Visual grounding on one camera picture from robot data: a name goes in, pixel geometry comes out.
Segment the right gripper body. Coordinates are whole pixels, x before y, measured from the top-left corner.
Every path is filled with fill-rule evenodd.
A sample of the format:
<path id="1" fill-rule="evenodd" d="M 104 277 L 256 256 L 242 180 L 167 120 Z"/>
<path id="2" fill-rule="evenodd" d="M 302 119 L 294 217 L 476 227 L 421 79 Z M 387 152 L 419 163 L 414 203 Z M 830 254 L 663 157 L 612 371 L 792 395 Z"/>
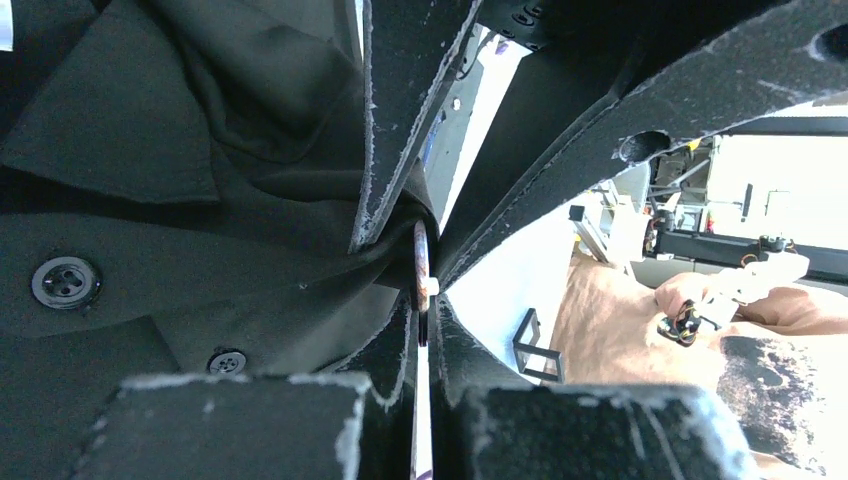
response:
<path id="1" fill-rule="evenodd" d="M 660 1 L 487 1 L 423 160 L 438 225 L 472 229 L 606 94 Z"/>

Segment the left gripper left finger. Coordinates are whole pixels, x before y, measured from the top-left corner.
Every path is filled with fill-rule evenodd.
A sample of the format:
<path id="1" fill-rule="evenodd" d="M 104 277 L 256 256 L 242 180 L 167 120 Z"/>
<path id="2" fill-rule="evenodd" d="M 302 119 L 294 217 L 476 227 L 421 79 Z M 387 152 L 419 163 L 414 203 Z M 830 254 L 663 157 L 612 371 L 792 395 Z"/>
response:
<path id="1" fill-rule="evenodd" d="M 400 295 L 383 328 L 334 368 L 124 380 L 82 453 L 86 479 L 408 479 L 416 315 Z"/>

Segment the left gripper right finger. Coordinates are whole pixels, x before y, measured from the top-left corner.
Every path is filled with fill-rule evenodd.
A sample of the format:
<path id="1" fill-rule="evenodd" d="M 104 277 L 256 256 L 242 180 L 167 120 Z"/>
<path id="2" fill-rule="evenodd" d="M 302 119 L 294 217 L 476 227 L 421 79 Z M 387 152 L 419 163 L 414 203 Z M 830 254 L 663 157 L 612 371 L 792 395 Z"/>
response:
<path id="1" fill-rule="evenodd" d="M 429 313 L 433 464 L 439 479 L 755 479 L 728 407 L 674 385 L 535 385 L 458 321 Z"/>

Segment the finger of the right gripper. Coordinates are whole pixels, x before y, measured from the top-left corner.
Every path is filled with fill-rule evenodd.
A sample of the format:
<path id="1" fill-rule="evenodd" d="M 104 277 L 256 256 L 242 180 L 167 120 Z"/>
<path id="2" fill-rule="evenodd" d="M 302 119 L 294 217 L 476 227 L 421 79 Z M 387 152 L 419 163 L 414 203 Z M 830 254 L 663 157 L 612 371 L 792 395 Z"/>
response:
<path id="1" fill-rule="evenodd" d="M 595 184 L 847 88 L 843 1 L 545 1 L 435 250 L 442 286 Z"/>
<path id="2" fill-rule="evenodd" d="M 479 1 L 363 4 L 365 164 L 350 249 L 385 228 L 472 33 Z"/>

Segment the round silver brooch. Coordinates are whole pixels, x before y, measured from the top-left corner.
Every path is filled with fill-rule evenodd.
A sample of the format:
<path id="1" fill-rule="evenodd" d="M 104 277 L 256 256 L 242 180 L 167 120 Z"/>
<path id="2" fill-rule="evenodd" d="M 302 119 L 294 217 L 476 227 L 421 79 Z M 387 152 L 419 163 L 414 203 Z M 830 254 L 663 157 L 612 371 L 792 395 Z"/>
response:
<path id="1" fill-rule="evenodd" d="M 426 313 L 430 309 L 431 299 L 440 291 L 440 282 L 430 274 L 430 255 L 428 231 L 422 220 L 414 226 L 414 261 L 418 311 Z"/>

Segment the black shirt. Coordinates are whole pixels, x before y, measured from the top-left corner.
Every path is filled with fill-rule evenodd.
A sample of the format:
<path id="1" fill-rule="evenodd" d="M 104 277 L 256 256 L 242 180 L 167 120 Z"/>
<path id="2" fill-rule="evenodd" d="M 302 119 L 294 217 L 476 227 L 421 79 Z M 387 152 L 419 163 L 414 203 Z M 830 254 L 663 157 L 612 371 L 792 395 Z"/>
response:
<path id="1" fill-rule="evenodd" d="M 58 479 L 123 379 L 356 351 L 434 222 L 413 168 L 349 249 L 364 78 L 345 1 L 13 1 L 1 18 L 1 475 Z"/>

